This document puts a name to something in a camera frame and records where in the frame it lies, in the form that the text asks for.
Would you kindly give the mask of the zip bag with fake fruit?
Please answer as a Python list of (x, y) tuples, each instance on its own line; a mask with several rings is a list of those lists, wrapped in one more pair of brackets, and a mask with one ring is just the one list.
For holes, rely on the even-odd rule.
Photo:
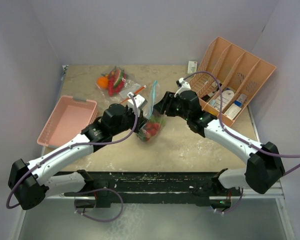
[(137, 137), (144, 143), (154, 139), (166, 124), (163, 114), (155, 109), (155, 104), (158, 104), (163, 98), (160, 84), (155, 80), (150, 88), (149, 95), (146, 100), (148, 101), (143, 108), (143, 117), (145, 120), (140, 125), (137, 132)]

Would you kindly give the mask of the pink plastic basket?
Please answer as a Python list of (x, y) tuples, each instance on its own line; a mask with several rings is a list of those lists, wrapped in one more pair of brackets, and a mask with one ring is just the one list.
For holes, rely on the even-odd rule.
[(96, 101), (62, 95), (43, 127), (37, 143), (44, 147), (58, 148), (93, 123), (97, 115)]

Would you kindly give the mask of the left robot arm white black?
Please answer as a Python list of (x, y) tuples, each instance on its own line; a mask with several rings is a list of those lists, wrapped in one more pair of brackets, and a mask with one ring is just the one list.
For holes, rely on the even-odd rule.
[(125, 141), (138, 132), (146, 120), (143, 111), (135, 104), (111, 104), (101, 117), (61, 147), (28, 162), (16, 160), (9, 173), (10, 193), (6, 208), (29, 210), (50, 196), (65, 193), (88, 196), (95, 192), (95, 183), (85, 170), (65, 175), (57, 173), (105, 146)]

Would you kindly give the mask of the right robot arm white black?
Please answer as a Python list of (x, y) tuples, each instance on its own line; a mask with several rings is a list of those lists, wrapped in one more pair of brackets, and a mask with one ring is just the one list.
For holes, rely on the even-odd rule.
[(231, 188), (243, 187), (265, 194), (285, 174), (275, 144), (262, 144), (223, 127), (215, 115), (202, 110), (200, 100), (192, 90), (181, 94), (168, 91), (154, 109), (168, 117), (184, 119), (191, 131), (220, 144), (245, 163), (244, 168), (224, 168), (213, 176), (212, 190), (218, 196), (225, 195)]

